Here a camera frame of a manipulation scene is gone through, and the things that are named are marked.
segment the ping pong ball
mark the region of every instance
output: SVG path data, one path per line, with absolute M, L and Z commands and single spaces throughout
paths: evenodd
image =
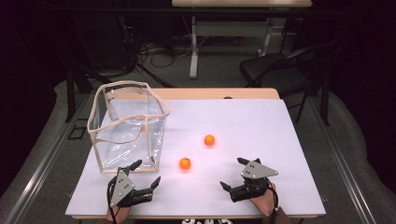
M 180 168 L 182 170 L 188 170 L 191 167 L 191 161 L 188 158 L 183 158 L 183 159 L 180 160 L 178 165 L 180 166 Z
M 212 134 L 208 134 L 207 136 L 205 136 L 205 144 L 207 144 L 208 146 L 213 146 L 215 144 L 215 136 L 213 136 Z

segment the white paper sheet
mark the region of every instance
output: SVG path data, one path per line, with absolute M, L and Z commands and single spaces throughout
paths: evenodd
M 279 172 L 279 204 L 290 216 L 320 216 L 325 210 L 306 163 L 288 110 L 282 100 L 169 100 L 159 173 L 130 174 L 137 189 L 161 176 L 153 201 L 132 209 L 132 217 L 260 217 L 248 200 L 233 203 L 220 181 L 243 184 L 245 168 L 238 157 L 261 159 Z M 207 134 L 216 137 L 208 147 Z M 187 157 L 191 168 L 178 162 Z M 66 214 L 78 217 L 106 213 L 106 186 L 114 175 L 100 174 L 93 149 Z

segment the black chair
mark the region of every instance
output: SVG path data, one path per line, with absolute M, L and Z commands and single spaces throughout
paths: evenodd
M 268 54 L 241 62 L 239 71 L 247 81 L 246 87 L 274 88 L 282 99 L 303 92 L 303 100 L 288 107 L 300 106 L 295 120 L 298 123 L 307 96 L 316 94 L 323 85 L 322 97 L 328 97 L 328 75 L 339 50 L 339 42 L 332 41 L 298 49 L 288 55 Z
M 286 19 L 285 25 L 283 26 L 283 30 L 281 33 L 281 35 L 283 35 L 283 38 L 282 38 L 282 44 L 280 45 L 280 51 L 279 51 L 280 53 L 283 52 L 283 48 L 285 47 L 286 38 L 288 36 L 296 36 L 300 32 L 300 30 L 303 26 L 303 22 L 304 22 L 304 19 L 301 19 L 301 18 L 287 18 Z

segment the transparent plastic bag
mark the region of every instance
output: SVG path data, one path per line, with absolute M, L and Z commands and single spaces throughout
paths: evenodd
M 119 81 L 102 85 L 88 119 L 99 169 L 116 173 L 137 160 L 136 172 L 158 172 L 164 121 L 171 109 L 147 83 Z

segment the white table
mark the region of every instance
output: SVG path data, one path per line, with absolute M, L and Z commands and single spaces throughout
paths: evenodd
M 236 89 L 241 98 L 252 90 L 256 98 L 266 89 Z M 210 94 L 205 89 L 202 98 Z M 233 89 L 222 89 L 232 96 Z M 164 99 L 180 90 L 164 91 Z M 276 98 L 274 90 L 268 92 Z M 195 98 L 186 91 L 181 98 Z M 279 172 L 276 183 L 280 206 L 290 217 L 325 214 L 317 187 L 308 168 L 284 102 L 279 99 L 168 100 L 172 112 L 165 122 L 160 172 L 130 174 L 137 189 L 148 188 L 159 175 L 160 186 L 150 203 L 134 206 L 133 218 L 253 218 L 260 217 L 249 201 L 233 203 L 220 181 L 240 186 L 244 165 L 236 160 L 260 158 Z M 212 133 L 217 141 L 207 147 L 203 138 Z M 192 166 L 182 171 L 178 161 L 188 157 Z M 93 148 L 66 214 L 74 218 L 101 218 L 106 214 L 106 185 L 112 174 L 100 174 Z
M 172 0 L 173 7 L 311 7 L 311 0 Z M 259 56 L 265 55 L 272 33 L 272 19 L 266 21 L 197 21 L 191 22 L 190 78 L 197 78 L 198 48 L 196 36 L 264 36 Z

